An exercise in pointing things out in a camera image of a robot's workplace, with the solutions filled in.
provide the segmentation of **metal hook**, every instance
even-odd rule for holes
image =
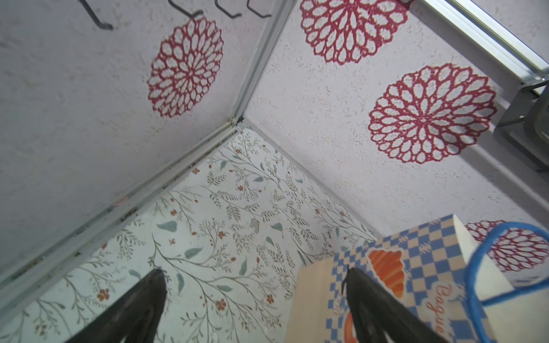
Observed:
[[[249,10],[251,10],[255,15],[257,15],[258,17],[260,18],[269,18],[270,16],[272,16],[272,14],[261,14],[259,13],[258,11],[256,11],[255,9],[253,9],[252,7],[250,7],[250,0],[248,0],[248,2],[246,2],[246,7],[248,7]]]
[[[88,5],[86,0],[78,0],[84,6],[84,9],[88,13],[88,15],[92,18],[93,22],[97,25],[98,28],[103,30],[112,30],[113,26],[109,23],[103,23],[97,18],[96,14],[93,12],[93,9]]]
[[[231,14],[231,13],[227,12],[227,11],[225,10],[225,8],[219,6],[217,0],[215,0],[215,6],[216,6],[218,9],[220,9],[223,13],[225,13],[225,14],[226,14],[229,18],[231,18],[231,19],[238,18],[239,16],[242,16],[242,13]]]
[[[183,13],[184,15],[186,15],[187,17],[189,17],[191,19],[193,19],[197,15],[204,14],[204,12],[201,9],[197,10],[194,13],[189,13],[189,12],[185,11],[184,9],[182,9],[181,7],[179,7],[178,5],[174,4],[172,0],[168,0],[168,3],[170,5],[172,5],[173,8],[177,9],[179,12]]]

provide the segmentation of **red mandala flower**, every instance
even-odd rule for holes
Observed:
[[[406,74],[376,102],[368,128],[379,151],[422,164],[457,155],[488,129],[496,93],[487,77],[452,64]]]
[[[162,41],[147,81],[149,100],[160,116],[182,115],[210,89],[223,57],[221,30],[202,18],[176,27]]]
[[[481,221],[468,223],[466,227],[477,241],[482,242],[488,232],[501,223],[505,221]],[[512,228],[496,241],[488,255],[502,272],[516,272],[543,263],[549,256],[549,243],[532,231]]]
[[[303,0],[301,27],[326,62],[358,62],[374,55],[408,20],[412,0]]]

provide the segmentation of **blue wire loop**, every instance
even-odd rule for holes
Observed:
[[[484,255],[486,255],[488,250],[492,248],[493,244],[497,241],[497,239],[501,236],[501,234],[503,234],[505,231],[511,228],[530,230],[535,234],[538,234],[549,241],[549,232],[543,229],[540,229],[539,227],[533,226],[531,224],[517,223],[517,222],[501,223],[496,227],[494,227],[488,233],[484,241],[480,243],[480,245],[477,247],[477,249],[473,253],[473,256],[471,257],[471,260],[469,261],[469,264],[467,265],[467,269],[465,271],[465,290],[467,292],[467,306],[469,307],[471,321],[473,322],[473,327],[475,328],[475,331],[477,332],[477,335],[482,343],[491,343],[492,340],[488,337],[488,334],[486,333],[486,330],[484,329],[484,326],[480,319],[482,314],[482,307],[480,305],[481,302],[479,301],[475,293],[475,283],[477,282],[478,271],[479,271],[482,259],[484,258]],[[535,285],[520,287],[509,293],[505,293],[505,294],[487,299],[482,302],[482,305],[484,306],[495,305],[495,304],[513,299],[517,296],[532,293],[546,287],[549,287],[549,278]]]

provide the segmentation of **green leaf print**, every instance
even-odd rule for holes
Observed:
[[[138,272],[134,271],[133,269],[130,269],[129,270],[129,273],[131,276],[135,276],[138,280],[141,280],[141,274],[139,274]]]
[[[166,230],[166,231],[169,231],[169,232],[177,231],[177,222],[175,222],[175,221],[169,221],[169,222],[166,222],[164,224],[156,224],[156,226],[159,229]]]
[[[248,268],[248,258],[246,258],[244,262],[242,262],[242,265],[240,266],[240,271],[238,272],[238,274],[240,275],[246,274],[247,268]]]
[[[271,225],[271,227],[275,230],[279,230],[280,232],[282,232],[282,224],[280,223],[273,224]]]
[[[216,287],[217,287],[217,289],[222,290],[224,292],[230,292],[230,291],[233,290],[229,286],[225,286],[225,285],[217,285]]]
[[[181,290],[185,287],[185,280],[181,274],[177,274],[177,294],[181,294]]]
[[[301,254],[300,251],[298,251],[298,255],[299,255],[299,258],[301,259],[301,261],[303,262],[303,264],[307,265],[307,263],[305,263],[305,259],[303,258],[303,255]]]
[[[202,248],[191,248],[185,251],[185,258],[189,260],[190,258],[196,256],[201,250]]]

